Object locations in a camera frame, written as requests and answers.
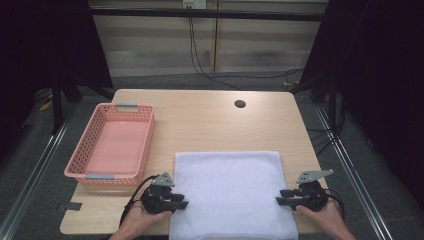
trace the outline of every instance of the person's left hand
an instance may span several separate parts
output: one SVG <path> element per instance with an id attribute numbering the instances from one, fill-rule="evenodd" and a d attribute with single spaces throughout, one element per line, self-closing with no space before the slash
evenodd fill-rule
<path id="1" fill-rule="evenodd" d="M 110 237 L 110 240 L 134 239 L 141 236 L 141 234 L 153 223 L 171 216 L 172 212 L 170 211 L 150 214 L 143 208 L 141 202 L 137 201 L 132 205 L 118 231 Z"/>

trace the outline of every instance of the power outlet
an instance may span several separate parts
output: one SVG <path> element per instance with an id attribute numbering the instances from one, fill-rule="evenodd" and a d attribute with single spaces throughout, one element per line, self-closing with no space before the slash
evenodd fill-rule
<path id="1" fill-rule="evenodd" d="M 194 9 L 194 0 L 183 0 L 183 9 Z"/>
<path id="2" fill-rule="evenodd" d="M 195 9 L 206 9 L 206 0 L 194 0 Z"/>

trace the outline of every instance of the light wood tabletop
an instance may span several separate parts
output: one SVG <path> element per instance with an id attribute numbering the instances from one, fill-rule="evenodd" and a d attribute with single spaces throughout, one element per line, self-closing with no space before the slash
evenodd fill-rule
<path id="1" fill-rule="evenodd" d="M 235 102 L 244 101 L 239 108 Z M 155 129 L 144 177 L 168 172 L 173 176 L 177 152 L 278 151 L 285 181 L 305 170 L 320 170 L 292 94 L 284 92 L 213 90 L 118 90 L 115 103 L 152 105 Z M 78 184 L 60 230 L 64 234 L 109 234 L 118 229 L 123 208 L 136 187 Z M 321 232 L 309 218 L 294 212 L 299 233 Z M 167 235 L 169 220 L 151 226 L 146 235 Z"/>

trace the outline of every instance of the person's right hand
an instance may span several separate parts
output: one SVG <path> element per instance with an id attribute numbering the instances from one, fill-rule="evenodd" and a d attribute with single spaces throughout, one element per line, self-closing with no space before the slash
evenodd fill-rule
<path id="1" fill-rule="evenodd" d="M 319 212 L 314 212 L 302 205 L 298 205 L 296 210 L 314 220 L 328 235 L 334 239 L 355 239 L 343 221 L 337 203 L 331 198 L 328 199 L 327 204 Z"/>

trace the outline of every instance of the white towel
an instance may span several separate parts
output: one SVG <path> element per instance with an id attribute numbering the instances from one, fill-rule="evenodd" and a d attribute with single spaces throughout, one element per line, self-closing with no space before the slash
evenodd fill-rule
<path id="1" fill-rule="evenodd" d="M 298 239 L 278 152 L 192 152 L 175 157 L 173 193 L 185 210 L 171 218 L 170 240 Z"/>

